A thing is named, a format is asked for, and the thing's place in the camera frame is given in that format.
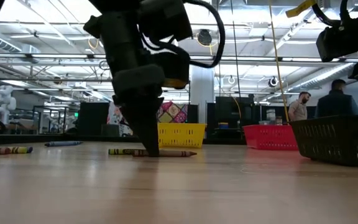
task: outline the black basket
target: black basket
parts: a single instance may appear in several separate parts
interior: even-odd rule
[[[358,116],[332,116],[290,124],[302,156],[358,166]]]

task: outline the yellow basket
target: yellow basket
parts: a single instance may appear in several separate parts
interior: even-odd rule
[[[205,124],[159,123],[159,146],[201,148],[205,126]]]

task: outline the white column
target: white column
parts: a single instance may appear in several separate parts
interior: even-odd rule
[[[191,65],[190,75],[190,104],[198,105],[198,122],[206,123],[206,104],[215,101],[215,71]]]

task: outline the red basket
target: red basket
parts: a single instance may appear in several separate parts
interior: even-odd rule
[[[292,127],[289,125],[244,126],[247,146],[261,150],[298,150]]]

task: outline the dark jacket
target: dark jacket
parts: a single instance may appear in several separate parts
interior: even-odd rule
[[[334,115],[358,115],[358,105],[351,95],[341,90],[331,90],[318,100],[315,118]]]

